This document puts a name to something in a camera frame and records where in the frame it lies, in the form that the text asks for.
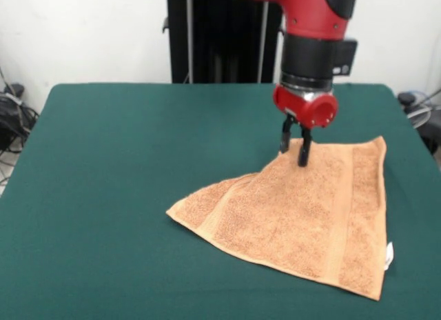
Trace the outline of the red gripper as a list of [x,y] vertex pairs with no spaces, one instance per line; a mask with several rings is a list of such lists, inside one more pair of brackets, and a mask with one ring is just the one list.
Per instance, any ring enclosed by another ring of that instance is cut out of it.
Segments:
[[306,167],[311,147],[311,130],[326,128],[336,117],[338,102],[332,92],[294,92],[277,85],[273,99],[276,107],[287,114],[282,125],[280,152],[289,150],[291,127],[296,121],[301,125],[302,145],[298,156],[298,166]]

